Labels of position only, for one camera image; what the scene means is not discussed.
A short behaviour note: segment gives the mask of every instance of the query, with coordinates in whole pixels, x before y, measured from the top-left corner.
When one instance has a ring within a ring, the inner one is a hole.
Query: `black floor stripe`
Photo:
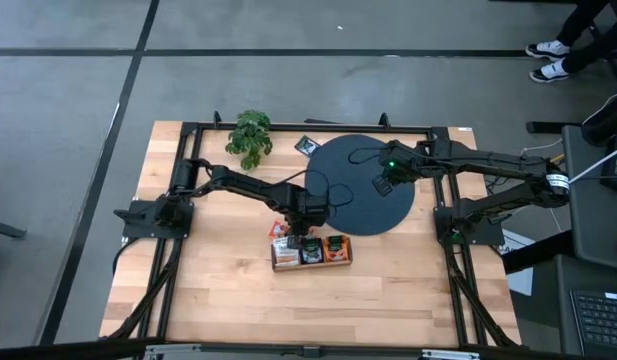
[[[143,50],[146,46],[158,6],[159,0],[151,1],[146,15],[146,21],[144,22],[139,41],[137,42],[137,52]],[[57,337],[57,331],[61,325],[61,319],[70,296],[70,290],[72,289],[75,275],[77,274],[77,268],[79,267],[79,262],[86,246],[86,239],[88,238],[90,226],[95,216],[95,209],[97,208],[104,180],[108,173],[108,166],[110,165],[110,160],[115,150],[115,144],[119,137],[119,131],[121,130],[124,115],[128,107],[130,94],[132,93],[132,88],[135,84],[137,73],[139,72],[141,59],[141,56],[135,55],[130,63],[126,80],[124,81],[119,96],[117,110],[115,111],[106,140],[104,141],[101,154],[99,155],[95,173],[90,181],[84,202],[77,216],[77,222],[73,228],[68,250],[60,268],[60,278],[55,283],[55,286],[53,286],[53,290],[56,289],[56,291],[53,291],[51,295],[52,303],[47,312],[48,315],[45,317],[45,325],[39,337],[40,345],[51,345],[55,342],[55,338]]]
[[[395,57],[526,57],[523,50],[415,49],[148,49],[143,56],[395,56]]]
[[[212,56],[377,56],[377,57],[526,57],[523,50],[429,50],[429,49],[116,49],[116,48],[0,48],[0,56],[40,57],[212,57]],[[610,58],[617,59],[617,52]]]
[[[57,57],[106,57],[106,56],[134,56],[135,49],[115,48],[0,48],[0,56],[57,56]]]

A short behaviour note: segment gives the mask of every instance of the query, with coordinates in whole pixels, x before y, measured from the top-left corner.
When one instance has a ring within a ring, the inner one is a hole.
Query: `sneaker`
[[[566,80],[570,74],[564,71],[561,66],[563,60],[559,60],[556,63],[548,64],[537,70],[531,71],[530,79],[534,82],[547,84],[557,80]]]
[[[562,44],[559,40],[526,46],[526,54],[536,59],[547,57],[551,61],[557,61],[565,58],[569,52],[570,47]]]

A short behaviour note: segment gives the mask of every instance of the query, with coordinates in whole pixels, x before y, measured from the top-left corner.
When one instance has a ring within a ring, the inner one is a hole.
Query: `cable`
[[[322,173],[321,171],[318,171],[318,170],[310,170],[310,169],[305,169],[305,170],[302,170],[302,171],[300,171],[300,172],[298,172],[298,173],[296,173],[296,174],[294,174],[294,175],[291,175],[291,176],[289,176],[289,177],[287,177],[287,178],[285,178],[285,179],[283,179],[283,180],[281,180],[281,181],[279,181],[279,182],[276,182],[276,183],[274,183],[274,184],[270,184],[270,185],[266,185],[266,186],[262,186],[262,188],[264,188],[264,189],[269,189],[269,188],[271,188],[271,187],[275,187],[275,186],[283,185],[283,184],[287,183],[288,181],[290,181],[290,180],[292,180],[292,179],[296,178],[297,176],[299,176],[299,175],[301,175],[301,174],[306,174],[306,173],[311,173],[311,172],[312,172],[312,173],[317,173],[317,174],[321,175],[321,177],[322,177],[322,178],[324,179],[324,181],[326,182],[326,189],[330,189],[330,182],[328,182],[328,177],[327,177],[324,173]]]
[[[486,191],[488,191],[488,195],[492,195],[492,194],[493,194],[493,192],[494,192],[494,190],[495,190],[495,187],[504,185],[504,184],[505,184],[505,183],[507,183],[507,182],[508,182],[511,178],[505,178],[505,179],[504,179],[504,181],[503,181],[503,182],[501,182],[501,183],[499,183],[499,182],[498,182],[498,181],[499,181],[499,179],[501,179],[501,176],[497,176],[497,177],[495,177],[495,180],[493,180],[493,181],[488,181],[488,180],[486,180],[486,182],[488,183],[488,184],[486,184]]]
[[[424,155],[424,154],[418,154],[416,152],[413,152],[412,155],[420,157],[420,158],[424,158],[424,159],[429,159],[429,160],[434,160],[440,164],[447,164],[447,165],[452,165],[452,166],[459,166],[458,164],[454,164],[452,162],[447,162],[446,160],[486,160],[486,161],[492,161],[492,162],[500,162],[500,163],[504,163],[504,164],[512,164],[512,165],[519,165],[519,166],[529,166],[529,165],[539,165],[539,164],[543,164],[544,162],[546,162],[546,160],[539,160],[539,161],[535,161],[532,163],[522,163],[521,161],[510,161],[510,160],[504,160],[504,159],[491,159],[490,157],[483,157],[483,156],[466,156],[466,157],[447,157],[447,158],[437,158],[434,156],[428,156],[428,155]]]
[[[588,169],[582,171],[579,175],[575,176],[574,178],[572,178],[569,181],[569,184],[574,183],[575,181],[581,179],[584,175],[588,174],[592,169],[596,168],[597,166],[605,163],[606,161],[608,161],[608,159],[612,158],[613,156],[617,155],[617,150],[613,151],[610,155],[606,156],[605,158],[597,161],[596,163],[594,163],[592,166],[590,166]]]
[[[385,149],[385,148],[386,148],[386,146],[382,146],[382,147],[365,147],[365,148],[357,148],[357,149],[353,150],[350,154],[348,154],[348,162],[349,162],[350,164],[353,164],[353,165],[361,165],[361,164],[366,163],[366,162],[368,162],[368,161],[370,161],[370,160],[372,160],[372,159],[374,159],[374,158],[376,158],[376,157],[379,157],[379,154],[376,154],[376,155],[373,155],[373,156],[367,157],[367,158],[365,158],[365,159],[364,159],[364,160],[362,160],[362,161],[353,161],[353,160],[352,160],[352,156],[353,156],[353,154],[355,154],[357,151],[361,151],[361,150],[383,150],[383,149]]]
[[[341,186],[341,187],[345,188],[346,190],[348,190],[348,192],[350,193],[350,200],[345,201],[345,202],[343,202],[341,204],[336,204],[336,205],[335,204],[330,204],[330,206],[335,208],[335,213],[336,213],[338,207],[348,205],[348,204],[350,204],[351,202],[353,202],[355,200],[355,193],[352,192],[352,190],[350,189],[350,187],[348,185],[343,184],[343,183],[337,183],[337,184],[334,184],[334,185],[332,185],[332,186],[330,186],[328,188],[328,194],[330,194],[330,189],[334,188],[335,186]]]
[[[521,150],[521,154],[520,154],[520,156],[524,156],[524,154],[525,154],[525,153],[527,153],[528,151],[531,151],[531,150],[546,149],[546,148],[549,148],[549,147],[555,146],[555,145],[557,145],[557,144],[561,144],[561,143],[562,143],[562,141],[564,141],[564,139],[559,139],[559,140],[557,140],[557,141],[555,141],[554,143],[549,144],[549,145],[543,145],[543,146],[535,146],[535,147],[523,148],[523,149]]]
[[[552,215],[552,219],[555,220],[555,225],[557,225],[557,229],[559,230],[559,232],[564,232],[563,230],[561,230],[561,226],[559,226],[559,221],[557,221],[557,217],[555,216],[555,212],[552,211],[552,208],[550,208],[550,215]]]
[[[606,103],[604,104],[604,106],[602,106],[601,108],[599,108],[599,110],[595,111],[594,114],[590,115],[586,120],[584,120],[583,123],[581,123],[581,125],[583,126],[586,122],[588,122],[588,120],[592,119],[595,115],[599,114],[599,112],[601,110],[603,110],[606,106],[608,106],[608,104],[610,103],[610,101],[614,98],[617,97],[617,93],[611,97],[608,98],[608,100],[606,100]]]
[[[134,244],[135,241],[137,241],[138,238],[129,238],[128,242],[121,247],[121,249],[119,249],[117,251],[117,254],[115,254],[115,259],[112,261],[112,274],[115,275],[115,271],[117,271],[117,262],[119,261],[119,257],[121,256],[121,253],[123,253],[128,247],[130,247],[130,245]]]
[[[565,158],[566,158],[566,156],[564,154],[560,154],[560,155],[557,155],[554,158],[550,159],[550,162],[554,163],[554,162],[557,162],[557,161],[561,161],[562,159],[565,159]]]

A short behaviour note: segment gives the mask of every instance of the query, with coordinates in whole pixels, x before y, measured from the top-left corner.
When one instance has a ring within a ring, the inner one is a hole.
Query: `table leg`
[[[501,256],[506,274],[512,274],[535,264],[551,260],[558,254],[574,256],[572,230],[564,231],[547,239],[511,251]]]

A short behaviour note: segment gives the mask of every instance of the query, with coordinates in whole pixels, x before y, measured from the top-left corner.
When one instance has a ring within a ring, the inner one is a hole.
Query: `keyboard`
[[[617,294],[572,291],[571,298],[584,355],[617,358]]]

